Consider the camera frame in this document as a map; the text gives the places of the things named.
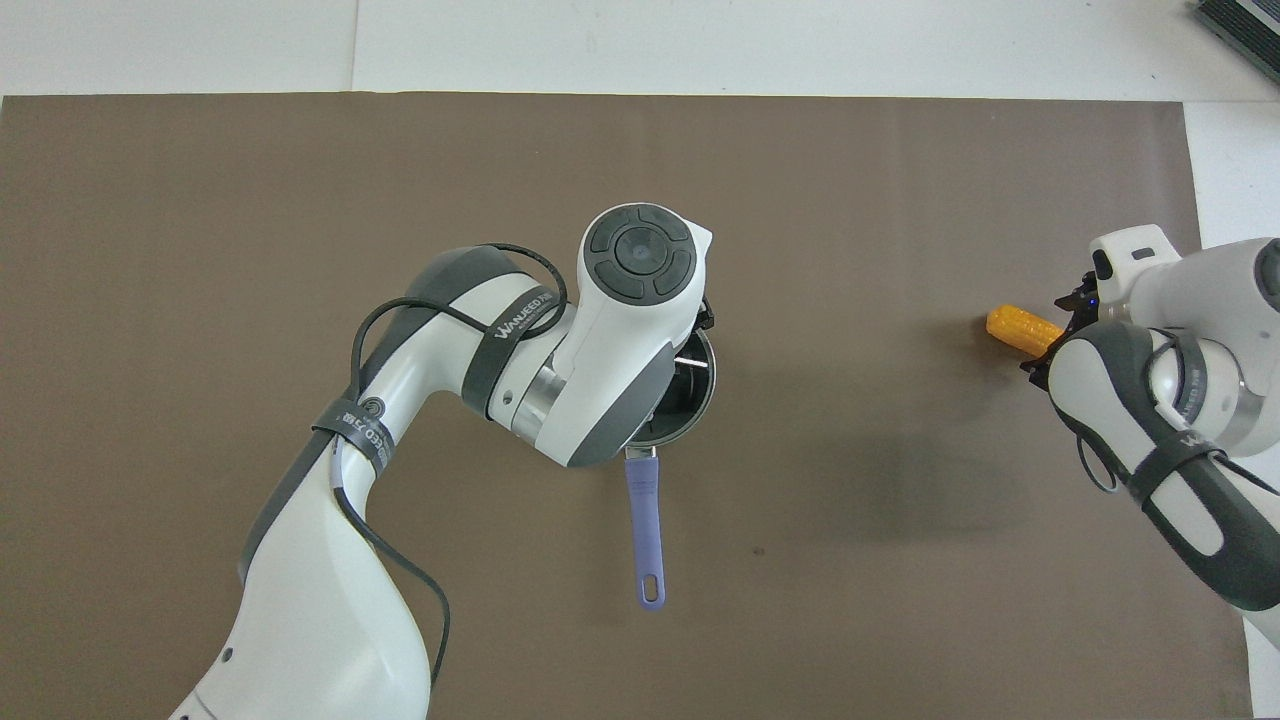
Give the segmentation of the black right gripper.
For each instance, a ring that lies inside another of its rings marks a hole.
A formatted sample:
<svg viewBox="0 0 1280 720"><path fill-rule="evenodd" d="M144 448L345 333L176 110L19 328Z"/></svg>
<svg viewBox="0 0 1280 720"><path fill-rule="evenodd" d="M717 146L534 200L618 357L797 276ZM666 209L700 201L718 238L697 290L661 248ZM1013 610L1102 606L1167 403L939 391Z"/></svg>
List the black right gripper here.
<svg viewBox="0 0 1280 720"><path fill-rule="evenodd" d="M1065 313L1070 313L1069 324L1093 324L1100 319L1100 293L1096 272L1087 272L1082 275L1080 284L1057 297L1053 305ZM1037 388L1050 391L1050 369L1061 343L1053 343L1038 357L1029 359L1020 364L1020 369L1027 373L1027 379Z"/></svg>

